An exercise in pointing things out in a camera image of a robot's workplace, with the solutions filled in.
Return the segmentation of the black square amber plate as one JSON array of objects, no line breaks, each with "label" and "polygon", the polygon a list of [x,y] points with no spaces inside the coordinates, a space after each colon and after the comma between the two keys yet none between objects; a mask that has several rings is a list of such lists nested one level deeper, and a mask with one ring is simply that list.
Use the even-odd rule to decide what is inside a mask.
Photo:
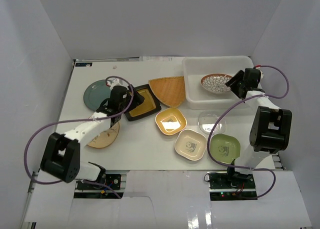
[{"label": "black square amber plate", "polygon": [[158,113],[162,109],[160,101],[156,98],[148,84],[137,86],[134,89],[144,97],[144,102],[135,109],[125,113],[128,121],[132,122],[143,119]]}]

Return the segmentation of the floral patterned round plate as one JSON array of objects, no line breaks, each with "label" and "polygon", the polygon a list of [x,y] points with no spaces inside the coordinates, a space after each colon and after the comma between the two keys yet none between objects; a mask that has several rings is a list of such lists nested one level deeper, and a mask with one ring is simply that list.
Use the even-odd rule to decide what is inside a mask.
[{"label": "floral patterned round plate", "polygon": [[223,73],[213,73],[204,76],[200,80],[201,86],[208,92],[213,94],[228,93],[231,89],[226,86],[226,83],[232,76]]}]

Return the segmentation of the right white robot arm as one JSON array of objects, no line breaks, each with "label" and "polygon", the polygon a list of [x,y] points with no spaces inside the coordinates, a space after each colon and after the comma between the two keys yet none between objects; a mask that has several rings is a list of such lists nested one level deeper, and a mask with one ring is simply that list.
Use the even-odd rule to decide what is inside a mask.
[{"label": "right white robot arm", "polygon": [[236,189],[248,180],[265,158],[284,151],[288,144],[292,112],[281,109],[270,101],[271,96],[259,88],[262,78],[260,66],[240,70],[228,82],[227,87],[255,112],[249,133],[249,146],[234,159],[227,169],[226,184]]}]

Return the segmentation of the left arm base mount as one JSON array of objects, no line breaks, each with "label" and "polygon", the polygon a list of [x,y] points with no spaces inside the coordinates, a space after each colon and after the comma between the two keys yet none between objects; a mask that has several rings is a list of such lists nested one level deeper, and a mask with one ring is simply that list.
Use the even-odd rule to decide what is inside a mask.
[{"label": "left arm base mount", "polygon": [[[126,181],[127,173],[125,171],[114,171],[105,176],[105,184],[113,189],[120,199],[124,195]],[[75,199],[119,199],[106,187],[83,183],[80,180],[76,182],[73,197]]]}]

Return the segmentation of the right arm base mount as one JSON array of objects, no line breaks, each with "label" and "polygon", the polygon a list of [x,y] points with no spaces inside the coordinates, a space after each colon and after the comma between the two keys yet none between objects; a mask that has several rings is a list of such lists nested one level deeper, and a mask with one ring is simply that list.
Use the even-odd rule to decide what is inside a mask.
[{"label": "right arm base mount", "polygon": [[252,174],[247,179],[228,176],[227,171],[209,171],[203,180],[208,183],[211,202],[257,200],[257,190]]}]

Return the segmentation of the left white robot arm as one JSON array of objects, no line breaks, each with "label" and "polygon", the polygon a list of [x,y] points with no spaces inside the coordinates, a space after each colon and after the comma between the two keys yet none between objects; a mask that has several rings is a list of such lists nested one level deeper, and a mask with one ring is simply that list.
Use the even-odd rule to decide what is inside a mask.
[{"label": "left white robot arm", "polygon": [[87,180],[96,189],[103,187],[105,169],[92,162],[81,162],[81,150],[144,100],[135,89],[129,92],[128,87],[114,86],[109,98],[101,102],[86,122],[63,134],[54,132],[49,136],[40,169],[66,183]]}]

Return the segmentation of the woven fan-shaped basket plate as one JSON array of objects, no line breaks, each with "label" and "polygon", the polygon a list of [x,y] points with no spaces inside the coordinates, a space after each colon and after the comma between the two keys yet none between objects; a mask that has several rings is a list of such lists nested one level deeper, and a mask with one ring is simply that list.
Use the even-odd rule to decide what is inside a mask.
[{"label": "woven fan-shaped basket plate", "polygon": [[167,107],[178,108],[186,99],[183,76],[151,79],[148,85],[155,97]]}]

